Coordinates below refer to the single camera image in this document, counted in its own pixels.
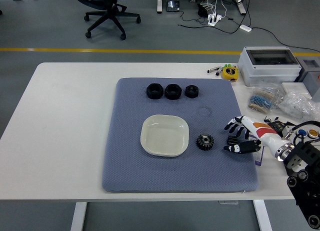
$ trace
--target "small black device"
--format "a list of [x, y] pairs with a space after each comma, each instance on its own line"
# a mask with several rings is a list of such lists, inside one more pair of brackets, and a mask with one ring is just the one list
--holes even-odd
[[180, 1], [170, 0], [166, 2], [167, 12], [179, 12], [180, 11]]
[[200, 3], [198, 3], [198, 15], [204, 18], [208, 17], [208, 11], [202, 5], [200, 5]]

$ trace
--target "chair leg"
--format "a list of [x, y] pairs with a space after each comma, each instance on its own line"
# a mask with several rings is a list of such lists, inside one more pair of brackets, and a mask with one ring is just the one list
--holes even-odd
[[137, 13], [131, 13], [131, 12], [116, 12], [115, 13], [116, 17], [134, 17], [136, 18], [136, 23], [140, 24], [141, 23], [141, 18], [140, 14]]
[[111, 16], [109, 13], [104, 13], [104, 15], [101, 18], [99, 18], [94, 24], [92, 24], [91, 27], [88, 28], [88, 33], [90, 33], [91, 30], [95, 29], [100, 24], [102, 24], [104, 21], [106, 21], [107, 19], [110, 19], [110, 18], [111, 18]]
[[120, 7], [121, 8], [120, 12], [122, 12], [122, 13], [124, 13], [126, 11], [126, 9], [127, 9], [127, 6], [124, 6], [124, 5], [121, 5], [121, 4], [118, 4], [118, 3], [116, 3], [115, 6]]
[[126, 32], [124, 30], [124, 28], [121, 26], [121, 24], [119, 23], [118, 19], [116, 18], [116, 16], [111, 16], [110, 19], [115, 23], [115, 25], [120, 29], [120, 31], [122, 32], [122, 35], [120, 36], [120, 38], [122, 40], [126, 39]]
[[86, 12], [85, 15], [94, 15], [94, 16], [103, 16], [106, 14], [106, 11], [93, 11], [93, 12]]

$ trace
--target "hex nut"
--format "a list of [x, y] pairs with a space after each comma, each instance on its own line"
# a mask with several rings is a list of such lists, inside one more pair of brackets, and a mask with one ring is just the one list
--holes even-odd
[[165, 90], [164, 95], [168, 100], [177, 100], [180, 98], [182, 89], [178, 84], [169, 84]]
[[189, 85], [185, 88], [185, 96], [190, 99], [194, 99], [199, 95], [199, 88], [195, 85]]
[[146, 88], [146, 95], [152, 100], [158, 100], [164, 95], [164, 88], [159, 83], [151, 83]]

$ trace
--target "white plastic box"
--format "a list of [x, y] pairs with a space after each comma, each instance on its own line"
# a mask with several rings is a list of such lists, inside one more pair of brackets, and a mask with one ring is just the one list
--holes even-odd
[[246, 86], [294, 82], [301, 66], [288, 47], [244, 47], [238, 62]]

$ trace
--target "plastic bag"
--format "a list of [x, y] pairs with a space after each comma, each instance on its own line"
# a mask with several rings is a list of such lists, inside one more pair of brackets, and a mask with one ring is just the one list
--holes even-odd
[[320, 122], [320, 103], [314, 102], [302, 94], [288, 93], [278, 107], [286, 114], [303, 122], [311, 120]]

